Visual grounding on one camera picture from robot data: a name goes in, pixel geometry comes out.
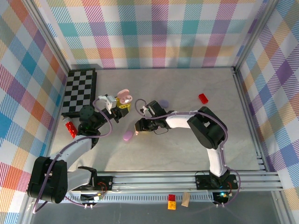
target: yellow lego brick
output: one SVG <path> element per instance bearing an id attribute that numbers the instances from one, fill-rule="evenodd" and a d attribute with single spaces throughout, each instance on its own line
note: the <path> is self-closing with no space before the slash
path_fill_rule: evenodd
<path id="1" fill-rule="evenodd" d="M 169 210 L 175 210 L 177 208 L 177 203 L 176 202 L 168 202 L 168 209 Z"/>
<path id="2" fill-rule="evenodd" d="M 125 108 L 127 108 L 128 109 L 128 111 L 130 112 L 130 109 L 131 109 L 131 104 L 121 104 L 120 103 L 120 99 L 118 99 L 117 97 L 116 97 L 116 106 L 118 107 L 118 108 L 120 108 L 120 109 L 125 109 Z"/>

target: wooden block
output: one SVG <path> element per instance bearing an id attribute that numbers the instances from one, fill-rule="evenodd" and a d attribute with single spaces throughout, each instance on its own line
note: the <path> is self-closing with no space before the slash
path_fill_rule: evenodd
<path id="1" fill-rule="evenodd" d="M 175 210 L 176 208 L 177 208 L 176 202 L 168 201 L 168 209 L 169 210 Z"/>
<path id="2" fill-rule="evenodd" d="M 188 207 L 190 201 L 190 193 L 184 192 L 183 193 L 183 200 L 182 200 L 182 206 Z"/>

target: metal bar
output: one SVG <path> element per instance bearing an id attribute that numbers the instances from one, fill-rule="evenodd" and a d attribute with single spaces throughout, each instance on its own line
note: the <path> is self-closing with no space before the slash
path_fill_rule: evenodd
<path id="1" fill-rule="evenodd" d="M 181 202 L 183 193 L 174 193 L 176 202 Z M 80 201 L 80 194 L 67 194 L 73 201 Z M 213 202 L 212 192 L 194 192 L 190 194 L 190 202 Z M 81 201 L 82 203 L 94 203 L 94 200 Z M 165 203 L 168 202 L 168 193 L 148 193 L 148 194 L 126 194 L 126 193 L 111 193 L 107 192 L 100 203 Z"/>
<path id="2" fill-rule="evenodd" d="M 264 165 L 259 165 L 260 170 L 265 170 L 265 166 Z"/>
<path id="3" fill-rule="evenodd" d="M 278 4 L 279 0 L 270 0 L 268 1 L 268 4 L 264 10 L 263 15 L 259 18 L 257 21 L 256 27 L 254 31 L 251 34 L 250 39 L 248 40 L 248 43 L 246 44 L 243 52 L 240 55 L 240 58 L 236 64 L 236 70 L 239 70 L 243 63 L 245 62 L 246 58 L 248 57 L 250 51 L 252 50 L 254 44 L 256 43 L 256 40 L 259 38 L 261 32 L 263 31 L 263 28 L 265 27 L 269 17 L 272 15 L 272 12 L 274 11 L 276 5 Z"/>
<path id="4" fill-rule="evenodd" d="M 273 191 L 272 196 L 280 223 L 296 223 L 288 203 L 285 203 L 286 199 L 284 196 L 284 192 Z"/>
<path id="5" fill-rule="evenodd" d="M 242 182 L 244 181 L 280 181 L 279 176 L 243 176 Z M 162 182 L 195 182 L 195 177 L 172 177 L 172 178 L 165 178 L 165 177 L 116 177 L 113 179 L 114 184 L 118 183 L 162 183 Z"/>
<path id="6" fill-rule="evenodd" d="M 36 200 L 35 198 L 31 198 L 27 194 L 24 195 L 24 199 L 21 205 L 17 223 L 19 224 L 30 223 L 30 220 L 33 215 L 32 211 L 33 211 L 33 205 L 35 200 Z"/>
<path id="7" fill-rule="evenodd" d="M 57 35 L 57 39 L 59 40 L 62 48 L 65 50 L 65 53 L 67 54 L 68 58 L 69 58 L 69 62 L 70 62 L 70 67 L 72 69 L 76 69 L 77 66 L 77 61 L 74 58 L 74 55 L 70 49 L 70 46 L 68 45 L 60 27 L 58 22 L 55 19 L 55 16 L 51 10 L 51 7 L 49 6 L 47 0 L 39 0 L 39 3 L 41 5 L 41 7 L 43 8 L 43 11 L 45 12 L 45 15 L 47 17 L 47 19 L 49 20 L 49 22 L 51 23 L 56 35 Z"/>
<path id="8" fill-rule="evenodd" d="M 69 64 L 67 63 L 66 59 L 64 58 L 64 55 L 60 51 L 60 48 L 58 47 L 51 31 L 49 30 L 46 22 L 44 21 L 34 1 L 22 0 L 22 2 L 24 3 L 26 9 L 29 11 L 30 15 L 32 16 L 36 26 L 38 27 L 39 31 L 42 33 L 45 41 L 48 43 L 50 49 L 52 50 L 60 66 L 67 74 L 70 70 Z"/>
<path id="9" fill-rule="evenodd" d="M 259 159 L 259 158 L 257 158 L 257 163 L 258 163 L 259 165 L 263 164 L 262 157 L 261 157 L 260 159 Z"/>
<path id="10" fill-rule="evenodd" d="M 253 117 L 252 117 L 252 114 L 250 113 L 250 110 L 249 110 L 249 107 L 248 107 L 248 102 L 247 102 L 246 97 L 245 97 L 244 89 L 242 88 L 242 84 L 241 84 L 241 81 L 240 81 L 240 72 L 235 71 L 233 77 L 234 77 L 234 80 L 235 80 L 235 83 L 236 83 L 238 93 L 240 94 L 240 98 L 241 98 L 241 101 L 242 101 L 242 106 L 244 106 L 243 110 L 245 112 L 245 117 L 246 117 L 247 122 L 248 122 L 249 130 L 252 134 L 252 139 L 253 139 L 254 145 L 256 146 L 256 150 L 257 150 L 258 154 L 261 156 L 261 158 L 263 160 L 265 170 L 270 171 L 270 167 L 267 163 L 266 156 L 263 152 L 261 142 L 259 140 L 259 137 L 257 135 L 256 129 L 255 129 L 255 126 L 254 126 Z"/>
<path id="11" fill-rule="evenodd" d="M 282 184 L 276 172 L 240 171 L 241 191 L 280 191 Z M 221 190 L 197 190 L 195 172 L 99 172 L 114 177 L 112 192 L 126 194 L 220 192 Z"/>
<path id="12" fill-rule="evenodd" d="M 160 172 L 160 171 L 132 171 L 132 172 L 98 172 L 98 176 L 114 176 L 114 177 L 144 177 L 144 176 L 195 176 L 195 173 L 197 175 L 199 174 L 205 174 L 209 175 L 209 172 L 207 171 L 165 171 L 165 172 Z M 278 175 L 277 172 L 265 172 L 265 171 L 238 171 L 239 175 L 244 176 L 244 175 L 266 175 L 266 176 L 271 176 L 271 175 Z"/>
<path id="13" fill-rule="evenodd" d="M 243 112 L 245 115 L 245 119 L 246 119 L 246 122 L 247 122 L 247 125 L 249 128 L 251 139 L 252 139 L 253 145 L 255 146 L 256 154 L 257 154 L 257 156 L 259 156 L 259 159 L 261 159 L 261 149 L 259 148 L 259 144 L 258 144 L 259 140 L 256 138 L 256 136 L 254 134 L 254 124 L 250 121 L 250 111 L 248 108 L 248 102 L 245 100 L 244 91 L 241 87 L 241 82 L 238 82 L 236 73 L 233 68 L 232 68 L 232 75 L 234 78 L 235 86 L 237 88 L 237 92 L 239 94 L 239 98 L 240 98 Z"/>

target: cable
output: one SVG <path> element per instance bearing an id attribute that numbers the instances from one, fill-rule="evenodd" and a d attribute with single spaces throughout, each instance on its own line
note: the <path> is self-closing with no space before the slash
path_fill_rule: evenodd
<path id="1" fill-rule="evenodd" d="M 103 188 L 102 188 L 102 193 L 100 193 L 100 192 L 98 192 L 98 193 L 96 193 L 96 194 L 94 194 L 94 195 L 92 195 L 92 196 L 88 196 L 88 195 L 83 195 L 83 194 L 81 194 L 80 196 L 81 197 L 84 197 L 85 199 L 85 201 L 88 201 L 88 200 L 91 200 L 91 199 L 93 199 L 94 197 L 96 197 L 96 196 L 100 196 L 100 195 L 102 195 L 102 194 L 104 194 L 104 191 L 103 191 Z"/>
<path id="2" fill-rule="evenodd" d="M 68 200 L 68 201 L 70 201 L 70 202 L 72 202 L 72 203 L 75 204 L 75 205 L 79 205 L 79 206 L 81 206 L 81 207 L 85 207 L 85 205 L 80 204 L 80 203 L 78 203 L 78 202 L 75 202 L 75 201 L 69 199 L 67 196 L 65 196 L 65 199 Z"/>
<path id="3" fill-rule="evenodd" d="M 230 194 L 230 193 L 232 193 L 233 187 L 232 187 L 232 184 L 230 182 L 228 182 L 228 184 L 229 184 L 229 188 L 230 188 L 230 192 L 229 192 L 229 194 Z"/>
<path id="4" fill-rule="evenodd" d="M 200 171 L 197 171 L 197 172 L 194 174 L 194 176 L 196 176 L 196 174 L 199 173 L 199 172 L 200 172 Z M 204 174 L 204 176 L 206 175 L 204 171 L 201 171 L 201 172 Z"/>
<path id="5" fill-rule="evenodd" d="M 45 179 L 44 179 L 44 181 L 43 181 L 42 187 L 41 187 L 41 189 L 40 189 L 40 191 L 39 191 L 39 193 L 38 193 L 38 196 L 37 196 L 37 198 L 36 198 L 36 202 L 34 203 L 34 206 L 33 206 L 33 211 L 32 211 L 33 214 L 37 213 L 37 212 L 38 212 L 38 211 L 39 211 L 39 210 L 40 210 L 40 209 L 47 203 L 47 202 L 44 202 L 39 208 L 36 208 L 36 207 L 37 207 L 37 204 L 38 204 L 38 202 L 39 202 L 39 200 L 40 200 L 41 197 L 42 197 L 43 191 L 44 191 L 44 189 L 45 189 L 45 187 L 46 187 L 46 183 L 47 183 L 47 180 L 48 180 L 48 178 L 49 178 L 49 176 L 50 176 L 50 172 L 51 172 L 51 170 L 52 170 L 52 168 L 53 168 L 53 166 L 54 166 L 54 163 L 55 163 L 55 162 L 57 161 L 57 159 L 61 156 L 61 154 L 62 154 L 66 149 L 68 149 L 70 146 L 72 146 L 72 145 L 74 145 L 75 143 L 77 143 L 78 141 L 85 140 L 85 139 L 91 139 L 91 138 L 104 138 L 104 137 L 106 137 L 106 136 L 108 136 L 108 135 L 111 134 L 111 132 L 112 132 L 112 130 L 113 130 L 112 123 L 111 123 L 110 119 L 107 117 L 107 115 L 106 115 L 102 110 L 100 110 L 100 109 L 97 107 L 97 105 L 95 104 L 98 100 L 99 100 L 99 98 L 97 98 L 96 100 L 93 101 L 93 106 L 94 106 L 94 108 L 97 109 L 97 110 L 104 116 L 104 118 L 107 120 L 107 122 L 108 122 L 108 124 L 109 124 L 109 126 L 110 126 L 110 130 L 109 130 L 109 132 L 108 132 L 107 134 L 104 134 L 104 135 L 86 136 L 86 137 L 77 139 L 77 140 L 75 140 L 75 141 L 72 141 L 70 144 L 68 144 L 67 146 L 65 146 L 63 149 L 61 149 L 61 151 L 55 156 L 55 158 L 53 159 L 53 161 L 52 161 L 51 164 L 49 165 L 49 168 L 48 168 L 47 174 L 46 174 L 46 176 L 45 176 Z M 72 201 L 71 199 L 69 199 L 69 198 L 67 198 L 67 197 L 65 197 L 65 198 L 66 198 L 67 200 L 73 202 L 74 204 L 79 204 L 79 203 L 77 203 L 77 202 Z"/>
<path id="6" fill-rule="evenodd" d="M 166 132 L 163 132 L 163 133 L 156 133 L 156 131 L 154 130 L 154 133 L 156 134 L 156 135 L 161 135 L 161 134 L 165 134 L 165 133 L 167 133 L 169 131 L 169 129 L 167 128 L 167 131 Z"/>
<path id="7" fill-rule="evenodd" d="M 105 186 L 105 188 L 106 188 L 105 192 L 103 191 L 102 184 L 103 184 L 103 185 Z M 104 182 L 100 182 L 100 183 L 98 183 L 98 185 L 101 185 L 101 188 L 102 188 L 103 193 L 106 193 L 106 192 L 107 192 L 108 188 L 107 188 L 107 185 L 106 185 Z"/>
<path id="8" fill-rule="evenodd" d="M 227 165 L 226 165 L 226 162 L 225 162 L 225 159 L 224 159 L 224 144 L 226 143 L 226 141 L 228 140 L 228 131 L 227 129 L 225 128 L 225 126 L 220 122 L 218 121 L 217 119 L 213 118 L 212 116 L 208 115 L 208 114 L 205 114 L 203 112 L 176 112 L 176 113 L 170 113 L 170 114 L 166 114 L 166 115 L 163 115 L 163 116 L 159 116 L 159 117 L 146 117 L 144 116 L 141 112 L 138 111 L 137 109 L 137 102 L 138 101 L 142 101 L 145 103 L 144 106 L 146 106 L 146 101 L 144 99 L 137 99 L 135 101 L 135 110 L 137 111 L 137 113 L 142 116 L 143 118 L 146 118 L 146 119 L 150 119 L 150 120 L 155 120 L 155 119 L 160 119 L 160 118 L 166 118 L 166 117 L 170 117 L 170 116 L 176 116 L 176 115 L 192 115 L 192 114 L 200 114 L 201 116 L 204 116 L 204 117 L 207 117 L 209 119 L 211 119 L 213 122 L 215 122 L 216 124 L 218 124 L 224 131 L 224 134 L 225 134 L 225 138 L 223 140 L 223 142 L 220 144 L 220 153 L 221 153 L 221 161 L 222 161 L 222 164 L 229 170 L 229 171 L 232 171 L 232 172 L 235 172 L 238 176 L 238 179 L 239 179 L 239 186 L 238 186 L 238 190 L 235 194 L 235 196 L 229 201 L 226 203 L 226 205 L 232 203 L 232 201 L 235 200 L 235 198 L 237 197 L 237 195 L 239 194 L 240 192 L 240 188 L 241 188 L 241 178 L 240 178 L 240 175 L 239 173 L 234 170 L 234 169 L 231 169 L 229 168 Z"/>

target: pink toy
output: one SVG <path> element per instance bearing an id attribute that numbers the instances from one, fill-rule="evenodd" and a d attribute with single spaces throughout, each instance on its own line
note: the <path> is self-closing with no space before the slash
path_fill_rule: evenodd
<path id="1" fill-rule="evenodd" d="M 132 131 L 126 131 L 126 133 L 124 133 L 124 135 L 122 136 L 122 138 L 125 141 L 129 141 L 132 137 L 133 137 L 133 132 Z"/>
<path id="2" fill-rule="evenodd" d="M 133 97 L 129 95 L 130 91 L 128 89 L 124 89 L 117 94 L 117 98 L 120 99 L 121 104 L 128 104 L 133 100 Z"/>

